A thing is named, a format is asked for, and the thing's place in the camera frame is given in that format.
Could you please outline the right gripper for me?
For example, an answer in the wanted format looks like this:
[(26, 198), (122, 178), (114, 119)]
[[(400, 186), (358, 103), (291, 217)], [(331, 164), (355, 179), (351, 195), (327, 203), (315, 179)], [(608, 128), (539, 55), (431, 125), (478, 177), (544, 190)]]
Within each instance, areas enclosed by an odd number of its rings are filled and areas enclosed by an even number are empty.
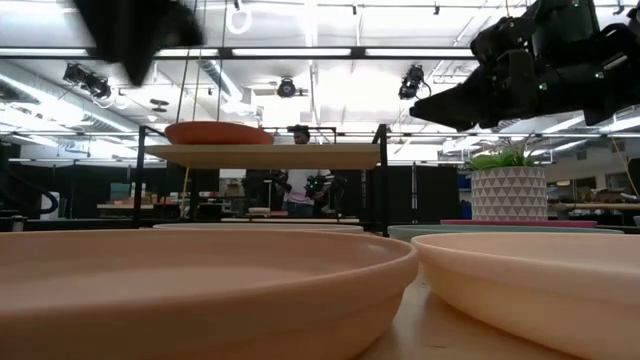
[(409, 114), (457, 131), (491, 129), (503, 120), (535, 115), (538, 78), (534, 60), (525, 49), (482, 56), (477, 67), (461, 84), (417, 100)]

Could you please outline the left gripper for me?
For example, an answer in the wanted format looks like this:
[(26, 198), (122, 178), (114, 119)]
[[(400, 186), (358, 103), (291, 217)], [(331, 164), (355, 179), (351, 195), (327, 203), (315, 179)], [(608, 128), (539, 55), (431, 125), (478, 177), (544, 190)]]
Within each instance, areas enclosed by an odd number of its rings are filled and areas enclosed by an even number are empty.
[[(203, 43), (195, 11), (174, 0), (74, 0), (95, 48), (108, 62), (123, 62), (133, 85), (142, 85), (151, 60), (166, 47), (191, 47)], [(142, 60), (127, 60), (134, 56)]]

